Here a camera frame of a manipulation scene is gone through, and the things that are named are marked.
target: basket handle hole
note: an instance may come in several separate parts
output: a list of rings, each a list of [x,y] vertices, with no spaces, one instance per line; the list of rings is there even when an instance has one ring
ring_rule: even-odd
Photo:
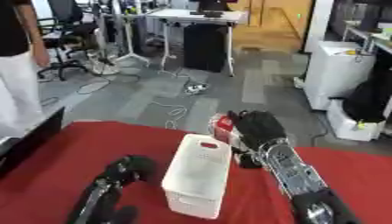
[[[215,143],[203,143],[203,142],[201,142],[200,145],[201,145],[201,147],[208,148],[208,149],[217,149],[218,148],[218,145],[216,145]]]

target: laptop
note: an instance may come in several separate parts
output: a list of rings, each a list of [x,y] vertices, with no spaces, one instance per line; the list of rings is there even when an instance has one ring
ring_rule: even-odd
[[[56,110],[22,138],[0,144],[0,178],[23,163],[36,149],[61,131],[65,108]]]

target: white pants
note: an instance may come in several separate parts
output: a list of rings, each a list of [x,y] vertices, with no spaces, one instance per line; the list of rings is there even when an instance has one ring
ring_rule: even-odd
[[[30,52],[0,57],[0,137],[22,137],[43,118]]]

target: floor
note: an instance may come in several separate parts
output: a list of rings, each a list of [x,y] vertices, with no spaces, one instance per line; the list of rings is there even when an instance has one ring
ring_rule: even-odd
[[[302,40],[290,25],[281,8],[268,7],[262,25],[240,24],[234,29],[234,48],[257,48],[294,53],[301,48]]]
[[[66,123],[112,120],[206,134],[208,120],[215,113],[267,109],[283,124],[297,146],[314,144],[336,150],[392,155],[391,140],[383,138],[371,143],[339,140],[329,130],[325,115],[311,112],[303,91],[294,88],[291,82],[292,77],[305,71],[307,57],[304,55],[243,51],[235,57],[234,78],[228,77],[226,68],[221,73],[179,69],[179,62],[173,60],[168,70],[178,71],[180,77],[175,78],[170,73],[158,72],[157,63],[155,60],[147,68],[139,61],[124,61],[120,74],[104,76],[109,81],[69,70],[67,81],[40,84],[45,110],[66,106]],[[184,93],[184,85],[197,82],[207,83],[209,89],[198,95]],[[88,83],[94,85],[83,87]],[[325,136],[315,138],[326,131]]]

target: black shirt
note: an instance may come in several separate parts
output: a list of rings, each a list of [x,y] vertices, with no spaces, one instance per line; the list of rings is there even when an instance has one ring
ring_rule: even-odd
[[[15,12],[15,6],[19,4],[30,4],[30,0],[0,0],[0,57],[29,50],[25,30]]]

